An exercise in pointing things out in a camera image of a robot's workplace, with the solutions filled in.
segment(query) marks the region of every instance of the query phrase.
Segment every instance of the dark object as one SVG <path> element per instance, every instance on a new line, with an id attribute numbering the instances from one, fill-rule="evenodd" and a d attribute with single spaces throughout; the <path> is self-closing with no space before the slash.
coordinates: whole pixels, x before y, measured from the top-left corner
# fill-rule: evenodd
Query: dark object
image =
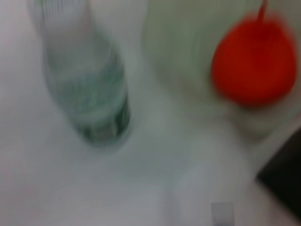
<path id="1" fill-rule="evenodd" d="M 301 130 L 290 137 L 258 179 L 301 221 Z"/>

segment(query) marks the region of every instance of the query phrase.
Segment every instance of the red lid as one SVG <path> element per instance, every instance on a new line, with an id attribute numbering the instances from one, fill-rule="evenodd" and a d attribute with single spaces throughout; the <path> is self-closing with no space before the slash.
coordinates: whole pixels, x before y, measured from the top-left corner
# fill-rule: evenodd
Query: red lid
<path id="1" fill-rule="evenodd" d="M 276 17 L 250 16 L 218 46 L 212 79 L 224 97 L 247 107 L 272 104 L 286 96 L 297 78 L 296 45 Z"/>

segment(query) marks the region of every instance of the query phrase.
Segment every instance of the plastic container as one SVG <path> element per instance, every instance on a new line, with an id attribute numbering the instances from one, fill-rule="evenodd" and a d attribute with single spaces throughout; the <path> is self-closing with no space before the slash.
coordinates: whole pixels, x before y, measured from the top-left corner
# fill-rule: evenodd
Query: plastic container
<path id="1" fill-rule="evenodd" d="M 222 38 L 247 14 L 258 12 L 261 4 L 261 0 L 150 0 L 143 32 L 143 48 L 181 109 L 201 119 L 230 117 L 256 137 L 270 134 L 300 112 L 299 73 L 284 98 L 250 110 L 221 97 L 210 70 Z M 297 42 L 301 37 L 300 6 L 295 0 L 274 0 L 268 7 L 268 14 L 275 13 L 288 24 Z"/>
<path id="2" fill-rule="evenodd" d="M 124 137 L 130 114 L 123 62 L 95 28 L 87 0 L 29 1 L 44 43 L 44 74 L 53 100 L 92 144 Z"/>

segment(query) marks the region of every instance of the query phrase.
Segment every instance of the red object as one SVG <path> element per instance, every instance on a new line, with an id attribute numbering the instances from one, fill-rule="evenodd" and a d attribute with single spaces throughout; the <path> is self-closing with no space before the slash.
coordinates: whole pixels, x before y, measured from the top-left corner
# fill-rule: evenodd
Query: red object
<path id="1" fill-rule="evenodd" d="M 249 16 L 218 46 L 212 79 L 218 92 L 239 105 L 262 107 L 285 97 L 297 79 L 294 39 L 277 17 Z"/>

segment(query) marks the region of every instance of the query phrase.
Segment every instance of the white surface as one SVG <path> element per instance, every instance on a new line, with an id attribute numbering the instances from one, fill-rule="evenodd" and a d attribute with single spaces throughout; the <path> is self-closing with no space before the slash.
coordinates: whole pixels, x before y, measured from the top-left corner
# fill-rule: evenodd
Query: white surface
<path id="1" fill-rule="evenodd" d="M 51 102 L 26 2 L 0 1 L 0 225 L 209 226 L 212 202 L 233 202 L 237 225 L 294 225 L 254 183 L 231 125 L 189 121 L 158 91 L 139 54 L 145 1 L 93 6 L 121 44 L 134 119 L 111 154 L 82 143 Z"/>

